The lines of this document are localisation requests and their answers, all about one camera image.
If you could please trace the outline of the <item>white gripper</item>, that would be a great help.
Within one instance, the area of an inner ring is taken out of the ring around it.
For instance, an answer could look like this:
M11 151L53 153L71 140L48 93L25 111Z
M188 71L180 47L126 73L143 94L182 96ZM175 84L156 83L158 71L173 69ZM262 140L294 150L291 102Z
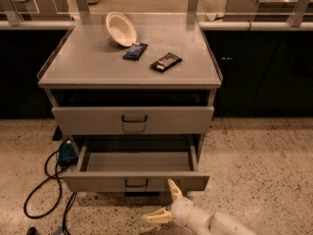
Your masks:
M160 224L173 221L178 226L186 227L194 203L188 198L182 197L181 190L172 179L168 179L167 183L171 199L174 201L170 206L170 212L166 208L161 208L157 211L144 214L143 220L148 223Z

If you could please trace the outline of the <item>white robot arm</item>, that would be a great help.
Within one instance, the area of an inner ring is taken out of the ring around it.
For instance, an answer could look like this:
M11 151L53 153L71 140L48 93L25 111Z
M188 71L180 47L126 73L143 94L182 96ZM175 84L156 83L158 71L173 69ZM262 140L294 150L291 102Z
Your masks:
M223 211L210 213L184 197L172 179L168 180L172 204L169 208L146 213L148 223L169 223L183 227L195 235L256 235L238 220Z

